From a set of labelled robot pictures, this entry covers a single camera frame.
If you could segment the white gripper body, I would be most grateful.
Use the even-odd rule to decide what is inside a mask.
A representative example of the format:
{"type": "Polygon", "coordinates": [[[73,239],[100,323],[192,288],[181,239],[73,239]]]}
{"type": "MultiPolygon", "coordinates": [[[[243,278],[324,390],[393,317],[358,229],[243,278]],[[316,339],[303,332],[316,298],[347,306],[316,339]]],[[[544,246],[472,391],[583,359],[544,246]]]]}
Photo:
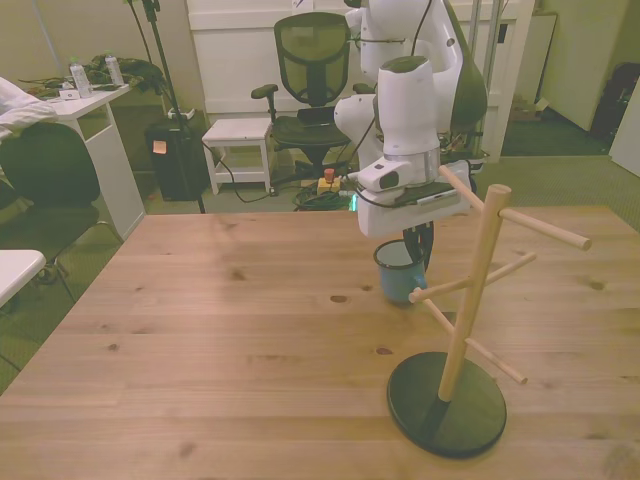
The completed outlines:
{"type": "Polygon", "coordinates": [[[437,159],[379,159],[356,174],[361,232],[381,237],[468,210],[437,159]]]}

